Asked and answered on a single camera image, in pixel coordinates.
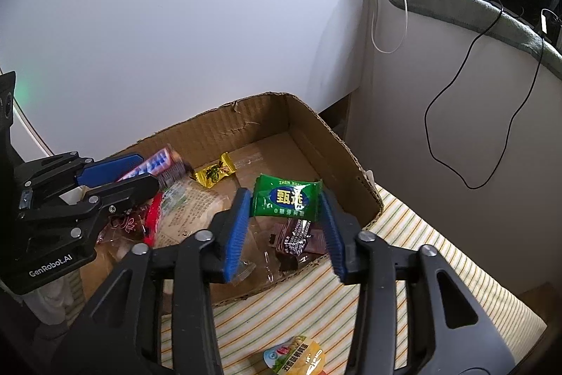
blue gripper pad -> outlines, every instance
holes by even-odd
[[[345,264],[345,244],[339,233],[338,225],[335,222],[335,214],[330,205],[330,196],[327,190],[320,194],[320,218],[318,223],[324,232],[326,239],[326,247],[332,260],[332,268],[334,273],[339,277],[340,281],[344,281],[347,275]]]
[[[125,175],[132,168],[137,167],[144,161],[140,154],[128,154],[118,158],[107,159],[88,164],[77,176],[79,186],[95,188],[106,183],[112,183]]]

cardboard box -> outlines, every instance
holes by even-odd
[[[135,151],[148,157],[168,143],[195,169],[228,151],[238,167],[240,185],[250,189],[260,173],[304,181],[322,178],[343,209],[355,215],[363,227],[375,221],[383,208],[380,196],[345,143],[310,107],[290,94],[267,92],[223,105],[140,140],[118,154]],[[237,183],[229,177],[213,189],[232,198]],[[271,225],[271,219],[255,220],[256,234]],[[214,288],[213,299],[224,303],[226,298],[246,298],[286,278],[265,284],[248,278],[242,290],[237,289],[237,297],[230,297],[229,286],[221,285]]]
[[[116,263],[117,261],[111,255],[107,245],[96,246],[96,259],[80,268],[82,289],[86,301],[96,292]]]

candy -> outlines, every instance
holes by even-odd
[[[210,166],[204,167],[195,172],[195,179],[205,188],[212,188],[224,177],[228,177],[236,172],[236,168],[228,153],[220,155],[220,159]]]
[[[297,336],[265,350],[263,360],[278,375],[322,375],[325,354],[310,337]]]
[[[270,232],[270,246],[274,247],[277,252],[290,253],[290,249],[295,246],[295,239],[300,233],[299,231],[294,230],[295,221],[298,224],[299,221],[305,220],[288,218],[287,222],[277,222],[273,226]],[[301,244],[303,245],[303,251],[305,253],[326,254],[326,239],[324,238],[324,232],[321,229],[316,228],[314,224],[310,225],[310,230],[306,236],[306,243],[297,241],[296,246],[300,247]],[[297,251],[290,254],[300,256],[301,253]]]
[[[310,238],[310,221],[289,218],[283,227],[276,249],[280,253],[300,256]]]
[[[262,174],[254,186],[252,215],[298,217],[316,221],[321,191],[322,181],[283,180]]]
[[[160,191],[154,196],[144,220],[143,242],[149,247],[153,247],[156,243],[156,233],[158,232],[158,225],[160,223],[162,199],[163,194],[162,191]]]
[[[153,154],[133,170],[127,172],[118,181],[136,177],[141,174],[151,174],[158,178],[160,189],[170,187],[174,181],[192,171],[188,163],[184,163],[179,153],[170,145]]]

striped tablecloth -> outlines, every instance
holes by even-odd
[[[377,186],[384,212],[370,228],[392,245],[416,250],[435,245],[491,317],[519,362],[546,325],[523,302],[473,263],[405,204]],[[326,373],[343,374],[351,344],[359,287],[343,286],[329,260],[245,301],[214,311],[225,375],[266,374],[264,349],[307,335],[326,352]],[[406,293],[397,284],[396,367],[406,363]],[[162,364],[172,365],[170,316],[162,321]]]

